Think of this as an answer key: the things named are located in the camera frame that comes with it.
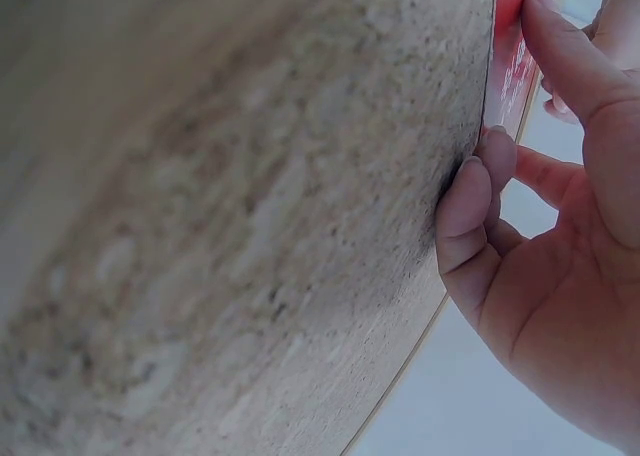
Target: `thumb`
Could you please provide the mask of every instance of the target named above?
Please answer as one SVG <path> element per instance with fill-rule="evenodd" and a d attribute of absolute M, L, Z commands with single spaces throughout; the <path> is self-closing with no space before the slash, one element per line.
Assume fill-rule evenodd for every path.
<path fill-rule="evenodd" d="M 554 4 L 525 0 L 527 46 L 585 128 L 585 169 L 607 228 L 640 248 L 640 89 Z"/>
<path fill-rule="evenodd" d="M 555 0 L 525 0 L 522 30 L 543 74 L 583 126 L 601 108 L 637 97 L 624 73 L 560 15 Z"/>
<path fill-rule="evenodd" d="M 640 68 L 638 0 L 605 0 L 596 16 L 592 42 L 622 70 Z"/>

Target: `hand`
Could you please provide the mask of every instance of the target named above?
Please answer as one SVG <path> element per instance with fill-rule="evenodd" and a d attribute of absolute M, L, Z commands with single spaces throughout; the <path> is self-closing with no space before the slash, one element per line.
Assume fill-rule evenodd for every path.
<path fill-rule="evenodd" d="M 640 0 L 602 0 L 593 23 L 583 31 L 618 68 L 640 81 Z M 553 95 L 545 103 L 545 110 L 562 121 L 577 124 L 575 114 L 554 90 L 553 81 L 545 77 L 542 87 Z"/>
<path fill-rule="evenodd" d="M 438 207 L 438 264 L 509 371 L 583 430 L 640 451 L 640 86 L 553 4 L 525 0 L 523 31 L 585 128 L 585 166 L 489 131 Z M 514 171 L 559 210 L 532 240 L 499 219 Z"/>

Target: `red label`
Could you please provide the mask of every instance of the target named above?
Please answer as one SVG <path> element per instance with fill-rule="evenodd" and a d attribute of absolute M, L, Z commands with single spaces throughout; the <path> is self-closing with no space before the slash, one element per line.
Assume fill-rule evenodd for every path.
<path fill-rule="evenodd" d="M 536 65 L 526 48 L 520 26 L 522 2 L 496 2 L 493 56 L 484 113 L 485 127 L 502 125 L 514 137 L 520 129 L 536 75 Z"/>

